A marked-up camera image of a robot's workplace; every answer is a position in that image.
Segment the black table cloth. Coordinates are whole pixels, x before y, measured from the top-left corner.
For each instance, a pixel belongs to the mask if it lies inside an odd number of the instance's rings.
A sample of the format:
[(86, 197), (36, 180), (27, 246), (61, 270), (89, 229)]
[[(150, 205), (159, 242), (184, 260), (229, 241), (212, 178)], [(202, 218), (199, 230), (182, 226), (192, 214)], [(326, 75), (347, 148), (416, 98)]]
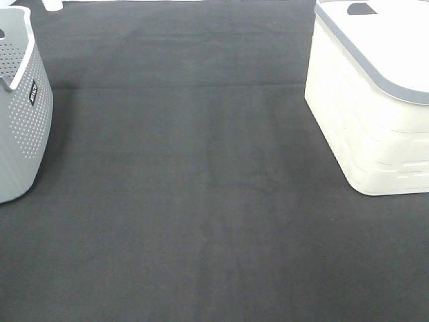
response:
[(345, 180), (313, 1), (23, 5), (54, 112), (1, 206), (2, 321), (428, 320), (428, 195)]

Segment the cream lidded storage box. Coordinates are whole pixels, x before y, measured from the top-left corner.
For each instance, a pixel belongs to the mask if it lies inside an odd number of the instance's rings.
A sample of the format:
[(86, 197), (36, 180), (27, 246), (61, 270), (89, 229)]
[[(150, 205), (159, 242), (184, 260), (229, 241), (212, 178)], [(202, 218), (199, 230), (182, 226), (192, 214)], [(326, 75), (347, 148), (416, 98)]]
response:
[(305, 100), (364, 195), (428, 191), (428, 2), (317, 1)]

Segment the grey perforated laundry basket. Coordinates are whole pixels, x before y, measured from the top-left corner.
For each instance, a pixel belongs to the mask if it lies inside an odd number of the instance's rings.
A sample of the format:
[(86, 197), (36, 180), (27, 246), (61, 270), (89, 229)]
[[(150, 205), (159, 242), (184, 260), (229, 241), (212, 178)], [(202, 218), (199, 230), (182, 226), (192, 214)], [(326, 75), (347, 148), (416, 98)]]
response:
[(23, 6), (1, 8), (1, 202), (34, 183), (50, 135), (53, 92)]

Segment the white object at table edge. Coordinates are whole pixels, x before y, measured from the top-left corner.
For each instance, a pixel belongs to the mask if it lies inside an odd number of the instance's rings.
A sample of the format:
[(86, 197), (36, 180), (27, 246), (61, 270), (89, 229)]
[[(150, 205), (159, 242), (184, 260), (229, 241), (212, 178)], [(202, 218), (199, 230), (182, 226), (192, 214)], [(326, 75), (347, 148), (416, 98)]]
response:
[(42, 0), (44, 8), (46, 11), (55, 12), (63, 9), (62, 0)]

